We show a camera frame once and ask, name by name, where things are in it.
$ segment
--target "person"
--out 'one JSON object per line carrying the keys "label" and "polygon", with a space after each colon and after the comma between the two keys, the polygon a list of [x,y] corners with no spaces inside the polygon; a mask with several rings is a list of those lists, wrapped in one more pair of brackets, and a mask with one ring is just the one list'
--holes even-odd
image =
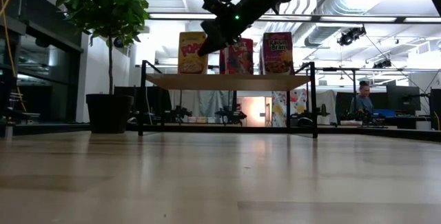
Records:
{"label": "person", "polygon": [[358,94],[355,97],[355,101],[354,98],[352,98],[351,112],[352,113],[356,113],[357,111],[364,112],[364,110],[372,111],[373,104],[371,99],[369,98],[369,93],[371,91],[369,84],[366,81],[360,81],[359,91],[360,94]]}

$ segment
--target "green leaves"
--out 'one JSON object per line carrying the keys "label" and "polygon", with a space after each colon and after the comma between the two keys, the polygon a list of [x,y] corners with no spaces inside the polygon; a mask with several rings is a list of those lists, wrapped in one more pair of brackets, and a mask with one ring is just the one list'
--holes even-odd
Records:
{"label": "green leaves", "polygon": [[124,45],[139,42],[138,35],[149,17],[146,0],[57,0],[57,6],[62,4],[67,8],[67,21],[84,32],[92,31],[91,43],[98,36],[118,37]]}

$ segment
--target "computer monitor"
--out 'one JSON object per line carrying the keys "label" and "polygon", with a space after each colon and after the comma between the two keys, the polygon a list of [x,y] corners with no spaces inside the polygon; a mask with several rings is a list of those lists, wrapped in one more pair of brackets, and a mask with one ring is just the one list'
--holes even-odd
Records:
{"label": "computer monitor", "polygon": [[420,89],[411,86],[388,85],[387,100],[390,110],[412,112],[421,110]]}

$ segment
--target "ceiling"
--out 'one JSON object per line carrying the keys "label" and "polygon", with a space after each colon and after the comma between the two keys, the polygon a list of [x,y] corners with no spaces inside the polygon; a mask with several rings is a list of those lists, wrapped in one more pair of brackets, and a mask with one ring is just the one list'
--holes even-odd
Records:
{"label": "ceiling", "polygon": [[[203,0],[148,0],[149,12],[206,12],[201,8]],[[316,6],[323,0],[293,0],[284,3],[280,10],[285,14],[316,13]],[[378,16],[438,16],[431,0],[347,0],[350,4],[366,5],[369,9],[364,13]],[[147,21],[150,35],[155,43],[156,59],[163,63],[177,57],[178,35],[184,31],[201,31],[200,21]],[[255,23],[243,33],[243,37],[253,39],[255,44],[261,40],[264,32],[296,33],[299,23]],[[441,26],[436,25],[385,25],[369,24],[365,26],[367,36],[352,45],[341,48],[336,40],[337,32],[326,39],[320,47],[305,48],[302,40],[294,41],[294,61],[300,65],[304,61],[314,60],[321,66],[372,67],[383,52],[391,57],[396,65],[404,65],[411,51],[427,41],[441,39]]]}

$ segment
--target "tree trunk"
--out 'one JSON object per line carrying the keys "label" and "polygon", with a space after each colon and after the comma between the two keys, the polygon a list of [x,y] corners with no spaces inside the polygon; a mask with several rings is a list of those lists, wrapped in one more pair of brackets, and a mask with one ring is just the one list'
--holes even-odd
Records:
{"label": "tree trunk", "polygon": [[113,94],[113,40],[109,37],[109,94]]}

